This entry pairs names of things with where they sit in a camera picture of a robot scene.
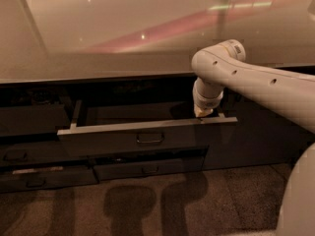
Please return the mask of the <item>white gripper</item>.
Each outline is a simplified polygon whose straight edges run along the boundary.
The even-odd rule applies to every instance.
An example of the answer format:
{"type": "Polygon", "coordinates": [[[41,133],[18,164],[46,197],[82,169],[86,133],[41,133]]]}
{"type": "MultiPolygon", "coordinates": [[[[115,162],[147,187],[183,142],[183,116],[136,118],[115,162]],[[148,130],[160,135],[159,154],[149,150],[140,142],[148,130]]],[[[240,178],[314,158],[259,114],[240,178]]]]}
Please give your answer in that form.
{"type": "Polygon", "coordinates": [[[223,87],[198,78],[193,86],[194,114],[197,118],[211,115],[223,98],[223,87]]]}

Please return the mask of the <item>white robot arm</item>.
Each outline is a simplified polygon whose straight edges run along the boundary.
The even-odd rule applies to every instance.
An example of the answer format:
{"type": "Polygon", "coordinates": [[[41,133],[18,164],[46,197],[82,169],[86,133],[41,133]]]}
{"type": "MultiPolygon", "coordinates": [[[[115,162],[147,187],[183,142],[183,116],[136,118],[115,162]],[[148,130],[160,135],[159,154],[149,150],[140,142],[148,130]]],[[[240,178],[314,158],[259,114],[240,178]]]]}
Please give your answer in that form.
{"type": "MultiPolygon", "coordinates": [[[[198,51],[192,70],[194,113],[204,117],[231,89],[315,133],[315,77],[247,64],[243,45],[227,40],[198,51]]],[[[277,236],[315,236],[315,144],[295,163],[284,191],[277,236]]]]}

